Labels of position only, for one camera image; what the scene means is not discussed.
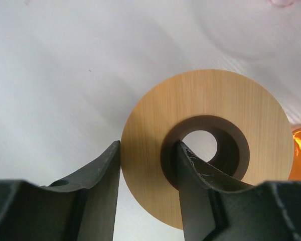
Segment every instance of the brown cardboard core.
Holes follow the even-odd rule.
[[[177,188],[174,145],[194,131],[207,131],[217,142],[215,156],[208,162],[225,174],[241,180],[249,165],[250,150],[242,131],[226,119],[203,115],[186,119],[174,126],[164,138],[161,166],[167,180]]]

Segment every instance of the roll of tape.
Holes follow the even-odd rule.
[[[222,170],[229,175],[253,185],[288,179],[292,132],[286,114],[268,91],[223,70],[179,74],[139,101],[121,138],[125,181],[139,204],[158,220],[183,228],[179,193],[167,160],[174,142],[196,130],[211,132],[218,150],[230,154],[237,150],[237,158],[228,155],[220,165],[229,166]]]

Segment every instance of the pink object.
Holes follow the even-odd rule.
[[[270,0],[277,7],[287,7],[292,5],[296,0]]]

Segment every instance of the tan tape roll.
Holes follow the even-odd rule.
[[[168,133],[195,116],[220,117],[243,133],[249,149],[243,182],[255,185],[264,180],[287,180],[293,160],[286,114],[254,81],[223,70],[196,70],[157,85],[127,120],[121,138],[121,165],[139,204],[158,220],[180,229],[179,193],[163,174],[161,150]]]

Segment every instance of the robotic claw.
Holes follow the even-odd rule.
[[[186,241],[301,240],[301,182],[251,186],[174,148]],[[50,186],[0,181],[0,241],[111,241],[120,142]]]

